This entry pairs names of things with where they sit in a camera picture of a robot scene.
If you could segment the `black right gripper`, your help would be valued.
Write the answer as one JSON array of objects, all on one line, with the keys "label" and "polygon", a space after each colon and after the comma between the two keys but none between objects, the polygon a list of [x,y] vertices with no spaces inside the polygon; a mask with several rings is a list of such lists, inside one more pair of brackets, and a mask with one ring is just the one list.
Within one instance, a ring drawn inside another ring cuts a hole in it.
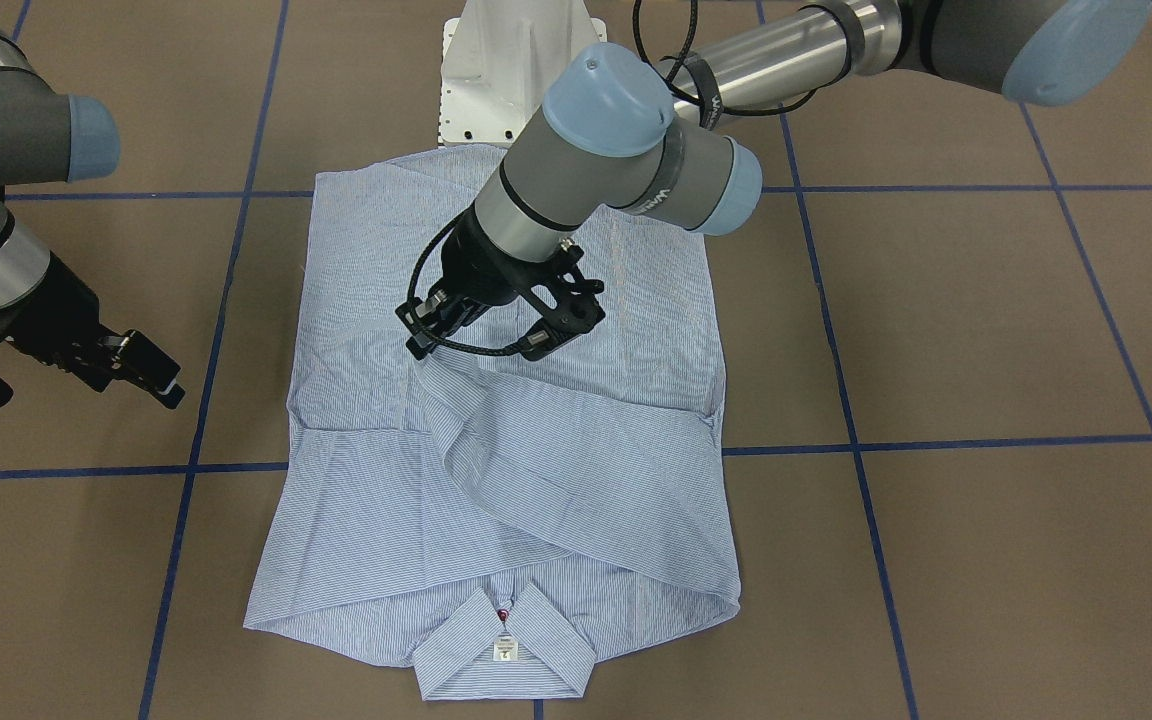
[{"label": "black right gripper", "polygon": [[[52,255],[41,282],[12,306],[6,338],[15,350],[76,377],[97,392],[124,381],[175,410],[185,396],[180,365],[141,331],[114,334],[100,323],[96,293]],[[0,378],[0,407],[14,391]]]}]

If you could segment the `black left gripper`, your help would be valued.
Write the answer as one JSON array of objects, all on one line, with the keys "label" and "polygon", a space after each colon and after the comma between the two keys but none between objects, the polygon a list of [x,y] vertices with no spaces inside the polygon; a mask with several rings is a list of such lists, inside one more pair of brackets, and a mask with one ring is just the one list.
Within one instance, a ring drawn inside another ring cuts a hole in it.
[{"label": "black left gripper", "polygon": [[[435,281],[435,295],[406,300],[396,309],[399,323],[410,334],[404,347],[416,361],[424,361],[440,342],[452,338],[465,323],[475,323],[490,306],[511,304],[524,282],[538,272],[535,263],[518,260],[498,249],[472,211],[463,211],[454,220],[439,259],[442,276]],[[529,300],[526,305],[539,314],[515,342],[526,361],[541,361],[588,332],[584,301],[547,306],[541,300]]]}]

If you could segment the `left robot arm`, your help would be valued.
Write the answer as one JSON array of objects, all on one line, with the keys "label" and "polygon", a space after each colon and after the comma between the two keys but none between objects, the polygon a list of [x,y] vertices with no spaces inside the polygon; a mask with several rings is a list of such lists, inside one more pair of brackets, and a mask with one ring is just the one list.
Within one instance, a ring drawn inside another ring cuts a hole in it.
[{"label": "left robot arm", "polygon": [[823,88],[914,70],[1062,106],[1132,50],[1151,1],[809,1],[786,18],[649,61],[594,41],[547,88],[475,200],[435,233],[396,314],[407,350],[540,361],[602,323],[573,234],[598,209],[727,234],[761,194],[735,118],[782,118]]}]

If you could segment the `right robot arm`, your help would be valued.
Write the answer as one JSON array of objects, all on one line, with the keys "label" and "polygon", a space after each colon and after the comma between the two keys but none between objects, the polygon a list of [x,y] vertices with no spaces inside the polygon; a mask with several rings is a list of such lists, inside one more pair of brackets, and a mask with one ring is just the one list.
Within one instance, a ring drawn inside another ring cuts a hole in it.
[{"label": "right robot arm", "polygon": [[[129,382],[174,409],[185,395],[179,364],[145,334],[105,327],[96,293],[3,200],[13,184],[109,176],[120,156],[109,109],[59,94],[0,26],[0,344],[97,392]],[[12,396],[0,377],[0,407]]]}]

